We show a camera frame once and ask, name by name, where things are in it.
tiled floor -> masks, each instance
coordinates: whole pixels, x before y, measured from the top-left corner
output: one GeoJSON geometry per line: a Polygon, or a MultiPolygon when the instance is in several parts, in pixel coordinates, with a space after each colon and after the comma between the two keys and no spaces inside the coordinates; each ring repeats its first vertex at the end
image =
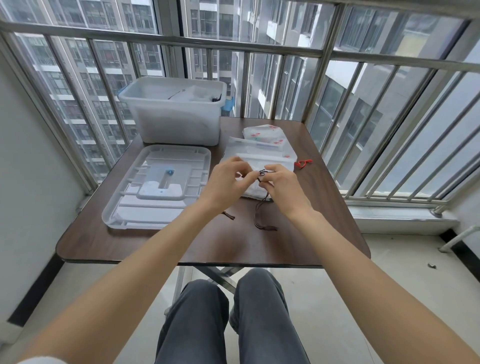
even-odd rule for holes
{"type": "MultiPolygon", "coordinates": [[[[437,237],[406,235],[366,235],[372,260],[399,284],[422,301],[476,352],[480,353],[480,284],[453,254],[436,250],[437,237]],[[437,269],[427,267],[433,263],[437,269]]],[[[35,334],[68,303],[113,266],[65,264],[11,347],[0,351],[0,364],[13,364],[35,334]]],[[[232,278],[238,280],[243,269],[232,278]]],[[[312,363],[381,364],[321,269],[271,269],[285,291],[291,319],[312,363]]],[[[156,341],[164,322],[163,312],[171,304],[175,270],[135,333],[122,350],[116,364],[152,363],[156,341]]],[[[194,270],[193,279],[204,278],[194,270]]],[[[232,305],[233,295],[226,295],[232,305]]],[[[239,362],[238,336],[228,325],[227,360],[239,362]]]]}

red cord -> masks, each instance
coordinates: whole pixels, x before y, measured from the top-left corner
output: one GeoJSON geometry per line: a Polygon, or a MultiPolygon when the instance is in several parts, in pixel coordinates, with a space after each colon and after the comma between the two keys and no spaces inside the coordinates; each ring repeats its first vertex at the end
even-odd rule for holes
{"type": "Polygon", "coordinates": [[[303,167],[305,167],[307,165],[307,163],[313,163],[313,160],[311,160],[311,159],[299,160],[298,162],[295,162],[294,164],[297,167],[299,167],[300,169],[302,169],[303,167]]]}

gray pants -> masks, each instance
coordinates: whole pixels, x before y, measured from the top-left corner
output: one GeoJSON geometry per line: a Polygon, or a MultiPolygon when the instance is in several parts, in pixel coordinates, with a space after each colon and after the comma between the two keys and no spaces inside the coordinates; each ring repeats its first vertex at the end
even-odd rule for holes
{"type": "MultiPolygon", "coordinates": [[[[203,279],[188,283],[170,309],[158,339],[156,364],[226,364],[228,299],[203,279]]],[[[239,335],[240,363],[309,363],[288,316],[280,283],[265,269],[237,284],[230,324],[239,335]]]]}

hand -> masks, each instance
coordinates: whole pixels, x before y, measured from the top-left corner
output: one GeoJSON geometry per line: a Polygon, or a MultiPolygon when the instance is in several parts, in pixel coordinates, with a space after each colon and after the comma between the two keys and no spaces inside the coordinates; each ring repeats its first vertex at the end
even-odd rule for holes
{"type": "Polygon", "coordinates": [[[280,164],[268,164],[267,173],[260,178],[260,187],[263,187],[272,197],[280,211],[291,218],[296,213],[311,210],[312,205],[300,187],[297,175],[280,164]]]}
{"type": "Polygon", "coordinates": [[[253,171],[240,157],[230,157],[213,168],[198,203],[205,204],[218,215],[232,206],[259,176],[260,173],[253,171]],[[235,179],[238,173],[243,177],[240,181],[235,179]]]}

wooden tabletop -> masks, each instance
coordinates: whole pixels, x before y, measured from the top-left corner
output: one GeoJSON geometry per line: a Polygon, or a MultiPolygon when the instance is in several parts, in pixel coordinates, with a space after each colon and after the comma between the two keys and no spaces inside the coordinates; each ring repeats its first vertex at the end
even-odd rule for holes
{"type": "MultiPolygon", "coordinates": [[[[322,157],[305,125],[297,121],[221,118],[220,143],[209,147],[211,169],[220,161],[229,136],[242,138],[248,126],[272,124],[285,132],[298,159],[312,159],[303,169],[295,167],[300,185],[315,210],[348,241],[370,257],[370,250],[340,195],[322,157]]],[[[95,191],[90,201],[72,222],[57,243],[57,254],[65,261],[77,263],[118,263],[136,249],[154,230],[116,230],[107,227],[102,211],[121,179],[146,145],[137,136],[118,160],[112,171],[95,191]]],[[[240,267],[321,267],[315,252],[274,203],[261,207],[262,223],[274,225],[278,231],[255,227],[253,216],[256,200],[241,198],[227,212],[230,220],[218,215],[200,232],[180,260],[180,265],[240,267]]]]}

